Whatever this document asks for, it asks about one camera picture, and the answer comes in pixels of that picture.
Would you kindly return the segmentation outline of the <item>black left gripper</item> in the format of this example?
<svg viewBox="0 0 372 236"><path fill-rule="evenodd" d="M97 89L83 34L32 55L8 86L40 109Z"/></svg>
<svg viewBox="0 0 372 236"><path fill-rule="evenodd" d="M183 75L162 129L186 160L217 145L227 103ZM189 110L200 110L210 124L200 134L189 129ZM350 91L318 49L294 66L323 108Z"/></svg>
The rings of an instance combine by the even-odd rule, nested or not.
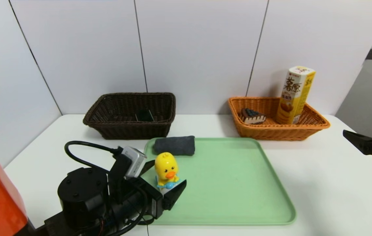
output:
<svg viewBox="0 0 372 236"><path fill-rule="evenodd" d="M138 178L111 180L111 219L115 221L115 224L133 223L145 208L144 216L138 224L150 225L162 215L163 209L171 210L183 193L187 186L187 180L167 182L163 185L161 194L141 178L154 165L155 160L146 162Z"/></svg>

